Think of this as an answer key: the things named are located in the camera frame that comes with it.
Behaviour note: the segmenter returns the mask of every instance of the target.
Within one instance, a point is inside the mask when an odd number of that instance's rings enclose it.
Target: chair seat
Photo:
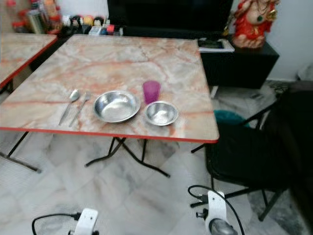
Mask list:
[[[219,124],[217,144],[205,146],[207,168],[214,178],[246,187],[288,185],[283,148],[262,131]]]

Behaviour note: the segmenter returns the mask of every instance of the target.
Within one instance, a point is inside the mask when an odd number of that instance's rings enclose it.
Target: cable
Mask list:
[[[202,200],[202,201],[203,201],[203,196],[196,196],[196,195],[194,195],[194,194],[190,191],[192,188],[204,188],[204,189],[207,189],[207,190],[209,190],[209,191],[215,192],[217,195],[219,195],[219,196],[226,202],[226,204],[231,208],[231,210],[234,212],[234,214],[235,214],[235,216],[236,216],[236,219],[237,219],[237,221],[238,221],[239,227],[240,227],[241,234],[242,234],[242,235],[245,235],[243,226],[242,226],[242,224],[241,224],[241,221],[240,221],[239,216],[237,215],[235,209],[233,208],[233,206],[232,206],[222,195],[220,195],[217,191],[215,191],[214,189],[209,188],[209,187],[207,187],[207,186],[202,186],[202,185],[192,185],[192,186],[190,186],[190,187],[188,188],[188,193],[189,193],[192,197],[197,198],[197,199]]]
[[[33,220],[33,222],[31,223],[31,229],[33,231],[33,235],[37,235],[36,234],[36,230],[35,230],[35,222],[39,219],[43,219],[43,218],[47,218],[47,217],[52,217],[52,216],[69,216],[74,218],[74,220],[79,220],[81,213],[76,213],[76,214],[66,214],[66,213],[57,213],[57,214],[47,214],[47,215],[43,215],[40,217],[37,217]]]

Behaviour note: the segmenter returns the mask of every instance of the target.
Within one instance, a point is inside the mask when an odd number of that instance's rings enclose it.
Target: television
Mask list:
[[[108,0],[112,24],[223,31],[233,0]]]

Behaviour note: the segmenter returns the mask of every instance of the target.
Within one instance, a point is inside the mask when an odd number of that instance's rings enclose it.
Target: red statue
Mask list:
[[[275,5],[280,0],[241,0],[235,12],[236,32],[233,43],[237,47],[258,48],[265,42],[265,32],[276,19]]]

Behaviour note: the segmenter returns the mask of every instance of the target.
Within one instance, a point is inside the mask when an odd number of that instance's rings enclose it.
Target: tv stand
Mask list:
[[[182,29],[126,27],[125,36],[198,39],[221,38],[220,32]],[[209,86],[230,86],[259,89],[267,79],[279,55],[265,43],[260,49],[235,47],[234,53],[201,53]]]

